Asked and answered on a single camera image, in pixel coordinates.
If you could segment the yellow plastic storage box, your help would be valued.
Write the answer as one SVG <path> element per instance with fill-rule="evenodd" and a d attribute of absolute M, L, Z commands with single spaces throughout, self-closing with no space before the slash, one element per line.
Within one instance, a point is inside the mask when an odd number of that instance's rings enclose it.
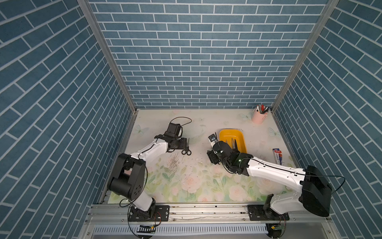
<path fill-rule="evenodd" d="M 240 130 L 223 129 L 219 133 L 219 139 L 227 143 L 231 148 L 235 148 L 241 153 L 247 153 L 244 135 Z"/>

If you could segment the small black silver scissors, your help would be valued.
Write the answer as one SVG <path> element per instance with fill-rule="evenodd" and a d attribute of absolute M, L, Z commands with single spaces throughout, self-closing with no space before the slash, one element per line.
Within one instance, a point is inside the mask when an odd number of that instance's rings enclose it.
<path fill-rule="evenodd" d="M 192 152 L 190 150 L 190 139 L 189 138 L 186 140 L 186 146 L 182 150 L 181 154 L 182 155 L 188 155 L 188 156 L 192 155 Z"/>

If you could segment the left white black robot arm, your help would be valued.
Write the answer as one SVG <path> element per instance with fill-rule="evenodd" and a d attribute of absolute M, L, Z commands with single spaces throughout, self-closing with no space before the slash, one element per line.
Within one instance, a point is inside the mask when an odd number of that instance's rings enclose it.
<path fill-rule="evenodd" d="M 120 154 L 111 172 L 107 189 L 125 197 L 129 203 L 144 213 L 152 214 L 155 200 L 144 192 L 148 180 L 148 163 L 173 150 L 184 150 L 187 139 L 182 137 L 183 127 L 179 123 L 169 123 L 164 134 L 154 137 L 154 141 L 133 154 Z"/>

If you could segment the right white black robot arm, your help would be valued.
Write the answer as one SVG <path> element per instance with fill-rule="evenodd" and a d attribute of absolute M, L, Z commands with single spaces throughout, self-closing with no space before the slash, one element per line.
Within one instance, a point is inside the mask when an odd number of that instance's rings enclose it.
<path fill-rule="evenodd" d="M 263 207 L 249 205 L 251 219 L 288 219 L 289 212 L 308 211 L 316 216 L 328 217 L 331 196 L 336 192 L 318 168 L 292 168 L 266 162 L 250 154 L 242 153 L 237 146 L 219 141 L 217 135 L 209 136 L 212 149 L 207 155 L 213 164 L 221 164 L 233 174 L 259 177 L 282 184 L 291 193 L 280 196 L 270 194 Z"/>

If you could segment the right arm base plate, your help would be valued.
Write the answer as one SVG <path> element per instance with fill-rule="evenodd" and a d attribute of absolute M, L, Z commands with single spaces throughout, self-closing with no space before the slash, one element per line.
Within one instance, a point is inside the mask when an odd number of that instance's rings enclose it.
<path fill-rule="evenodd" d="M 265 208 L 265 205 L 248 205 L 248 215 L 250 221 L 288 221 L 288 213 L 278 214 L 271 208 Z"/>

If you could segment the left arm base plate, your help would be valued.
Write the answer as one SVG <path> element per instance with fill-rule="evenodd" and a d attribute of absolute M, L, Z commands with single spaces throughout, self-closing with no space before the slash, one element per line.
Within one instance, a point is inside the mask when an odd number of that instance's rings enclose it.
<path fill-rule="evenodd" d="M 128 213 L 129 222 L 168 222 L 169 205 L 154 205 L 148 211 L 142 211 L 138 208 L 131 207 Z"/>

